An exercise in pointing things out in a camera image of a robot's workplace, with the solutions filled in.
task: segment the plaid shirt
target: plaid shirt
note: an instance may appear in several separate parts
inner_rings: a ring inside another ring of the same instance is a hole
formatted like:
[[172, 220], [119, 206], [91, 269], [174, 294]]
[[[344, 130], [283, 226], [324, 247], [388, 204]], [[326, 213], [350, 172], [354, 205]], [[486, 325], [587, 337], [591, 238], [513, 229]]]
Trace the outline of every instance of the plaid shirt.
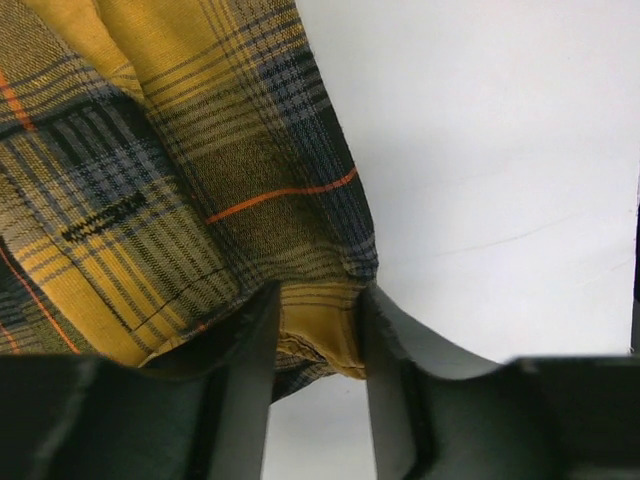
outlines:
[[277, 279], [280, 394], [362, 377], [373, 225], [293, 0], [3, 0], [0, 44], [0, 352], [142, 365]]

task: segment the black plastic object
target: black plastic object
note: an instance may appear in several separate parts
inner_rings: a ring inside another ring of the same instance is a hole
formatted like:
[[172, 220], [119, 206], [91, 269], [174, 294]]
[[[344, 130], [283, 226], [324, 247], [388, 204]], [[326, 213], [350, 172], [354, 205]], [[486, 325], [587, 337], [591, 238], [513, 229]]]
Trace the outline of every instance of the black plastic object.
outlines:
[[0, 479], [259, 479], [278, 327], [273, 285], [147, 368], [0, 357]]
[[631, 353], [640, 355], [640, 207], [638, 207], [636, 218], [635, 273], [635, 282], [633, 285], [633, 316], [631, 323]]
[[640, 359], [498, 366], [378, 288], [361, 307], [379, 480], [640, 479]]

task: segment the yellow plaid cloth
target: yellow plaid cloth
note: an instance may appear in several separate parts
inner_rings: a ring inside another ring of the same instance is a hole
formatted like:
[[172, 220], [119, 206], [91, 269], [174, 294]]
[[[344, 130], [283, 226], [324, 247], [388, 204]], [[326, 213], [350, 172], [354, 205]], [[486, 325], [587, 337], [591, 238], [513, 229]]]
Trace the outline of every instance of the yellow plaid cloth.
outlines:
[[0, 42], [0, 352], [142, 365], [277, 279], [284, 390], [362, 376], [373, 225], [293, 0], [3, 0]]

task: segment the orange stripe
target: orange stripe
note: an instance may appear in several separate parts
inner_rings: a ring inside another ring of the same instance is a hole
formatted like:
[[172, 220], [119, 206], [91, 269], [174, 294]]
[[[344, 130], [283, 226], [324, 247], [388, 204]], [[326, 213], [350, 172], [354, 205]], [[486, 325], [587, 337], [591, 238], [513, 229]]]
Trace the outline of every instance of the orange stripe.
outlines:
[[351, 180], [354, 179], [358, 171], [356, 167], [353, 167], [347, 175], [342, 177], [340, 180], [336, 180], [329, 185], [323, 185], [321, 187], [310, 187], [310, 188], [283, 188], [282, 190], [276, 190], [274, 192], [264, 193], [262, 195], [258, 195], [257, 197], [250, 198], [242, 203], [234, 205], [233, 207], [227, 208], [226, 210], [213, 215], [207, 219], [207, 223], [215, 223], [223, 218], [228, 217], [229, 215], [233, 215], [234, 213], [241, 212], [247, 208], [253, 207], [259, 203], [265, 202], [267, 200], [271, 200], [272, 198], [282, 197], [284, 195], [316, 195], [319, 193], [330, 192], [331, 190], [335, 190], [336, 188], [344, 187]]
[[73, 353], [80, 353], [80, 350], [78, 350], [78, 348], [73, 344], [73, 342], [69, 339], [69, 337], [67, 337], [65, 335], [65, 333], [62, 331], [62, 328], [60, 328], [60, 325], [58, 325], [58, 322], [56, 322], [55, 318], [53, 318], [53, 316], [51, 315], [51, 313], [49, 313], [49, 311], [47, 310], [47, 308], [42, 304], [42, 302], [40, 301], [40, 299], [38, 298], [38, 296], [34, 293], [33, 290], [31, 290], [31, 287], [29, 287], [29, 284], [24, 280], [24, 278], [22, 278], [20, 276], [20, 274], [18, 272], [16, 272], [15, 268], [13, 268], [13, 265], [11, 265], [11, 262], [9, 262], [9, 259], [7, 258], [7, 256], [5, 255], [5, 252], [2, 248], [0, 248], [0, 256], [2, 256], [4, 263], [7, 264], [7, 266], [9, 267], [9, 269], [11, 270], [11, 272], [13, 272], [13, 274], [16, 276], [16, 278], [20, 281], [20, 283], [22, 283], [22, 285], [24, 286], [24, 288], [27, 289], [27, 291], [29, 292], [29, 294], [31, 295], [31, 298], [33, 298], [34, 302], [36, 302], [36, 304], [38, 305], [38, 307], [40, 307], [40, 310], [42, 310], [42, 312], [45, 314], [45, 316], [49, 319], [49, 322], [51, 322], [51, 325], [53, 325], [53, 328], [56, 329], [56, 331], [60, 334], [60, 336], [62, 337], [62, 339], [65, 341], [65, 343], [67, 345], [69, 345], [69, 348], [71, 348], [71, 351]]
[[29, 115], [27, 115], [27, 112], [24, 111], [24, 108], [22, 107], [22, 103], [20, 103], [20, 100], [18, 100], [18, 96], [16, 95], [16, 92], [14, 92], [13, 88], [11, 88], [11, 86], [9, 85], [9, 82], [7, 82], [7, 79], [4, 77], [4, 74], [2, 73], [1, 70], [0, 70], [0, 92], [2, 92], [2, 95], [4, 96], [4, 98], [7, 100], [7, 103], [9, 104], [9, 108], [18, 118], [18, 120], [20, 120], [20, 123], [22, 123], [22, 126], [26, 130], [34, 131], [36, 129], [35, 125], [31, 123], [31, 119], [29, 118]]
[[13, 353], [19, 353], [20, 348], [18, 347], [18, 343], [14, 340], [14, 338], [11, 336], [9, 331], [6, 328], [4, 328], [4, 325], [2, 325], [1, 323], [0, 323], [0, 333], [2, 333], [2, 335], [7, 337], [7, 339], [9, 340], [9, 345], [11, 345], [11, 350], [13, 351]]

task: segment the white background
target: white background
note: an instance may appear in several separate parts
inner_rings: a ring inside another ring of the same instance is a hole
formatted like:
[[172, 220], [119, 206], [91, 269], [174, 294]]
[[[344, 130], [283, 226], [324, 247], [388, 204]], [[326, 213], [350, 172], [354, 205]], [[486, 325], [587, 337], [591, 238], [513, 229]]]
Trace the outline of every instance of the white background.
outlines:
[[[298, 0], [379, 282], [497, 361], [629, 346], [638, 0]], [[373, 480], [364, 384], [272, 409], [266, 480]]]

